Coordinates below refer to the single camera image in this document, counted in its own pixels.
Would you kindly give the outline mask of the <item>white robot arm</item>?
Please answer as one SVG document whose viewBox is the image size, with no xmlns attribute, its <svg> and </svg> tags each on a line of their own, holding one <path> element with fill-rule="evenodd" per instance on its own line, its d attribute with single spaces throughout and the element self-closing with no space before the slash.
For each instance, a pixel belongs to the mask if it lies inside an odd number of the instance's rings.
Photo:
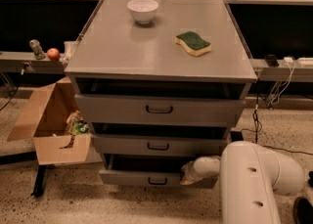
<svg viewBox="0 0 313 224">
<path fill-rule="evenodd" d="M 229 144 L 219 157 L 187 162 L 180 183 L 213 177 L 220 181 L 223 224 L 281 224 L 275 197 L 293 196 L 305 184 L 293 158 L 247 141 Z"/>
</svg>

